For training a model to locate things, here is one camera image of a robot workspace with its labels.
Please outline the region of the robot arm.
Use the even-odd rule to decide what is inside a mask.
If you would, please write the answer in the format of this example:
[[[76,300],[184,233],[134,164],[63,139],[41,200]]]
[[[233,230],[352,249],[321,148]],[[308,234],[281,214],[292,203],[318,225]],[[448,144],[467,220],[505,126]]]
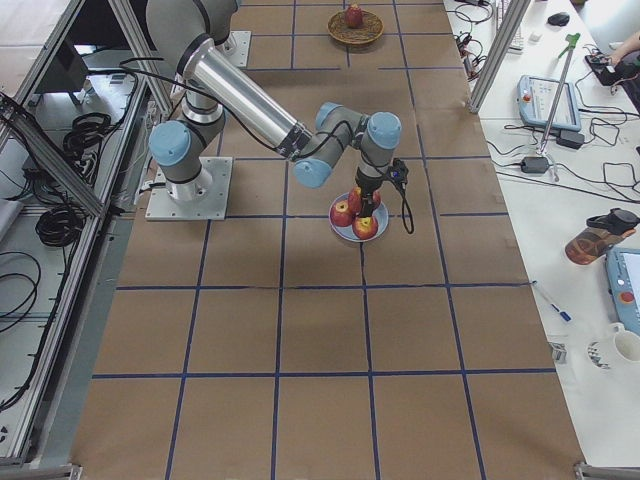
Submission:
[[[220,51],[231,33],[238,1],[151,1],[146,24],[157,51],[189,90],[223,104],[236,119],[294,163],[299,183],[322,186],[348,147],[361,153],[355,183],[359,217],[372,216],[374,193],[389,177],[402,126],[390,112],[372,115],[327,102],[310,131]]]

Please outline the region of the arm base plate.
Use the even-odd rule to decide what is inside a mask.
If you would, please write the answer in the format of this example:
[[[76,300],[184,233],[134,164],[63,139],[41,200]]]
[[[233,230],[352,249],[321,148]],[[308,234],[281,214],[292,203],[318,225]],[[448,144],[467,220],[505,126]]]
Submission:
[[[222,52],[227,59],[238,68],[245,68],[249,60],[252,32],[232,30],[223,44]]]
[[[200,157],[201,171],[191,182],[176,184],[158,169],[145,218],[149,221],[224,220],[232,177],[232,157]]]

